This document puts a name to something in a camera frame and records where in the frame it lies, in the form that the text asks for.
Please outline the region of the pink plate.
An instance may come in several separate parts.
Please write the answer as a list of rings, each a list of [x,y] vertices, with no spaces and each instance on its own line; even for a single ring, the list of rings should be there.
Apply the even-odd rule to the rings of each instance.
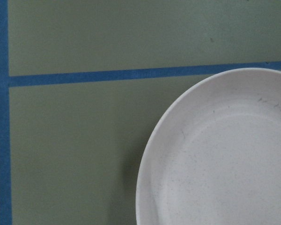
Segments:
[[[144,150],[139,225],[281,225],[281,72],[235,69],[183,93]]]

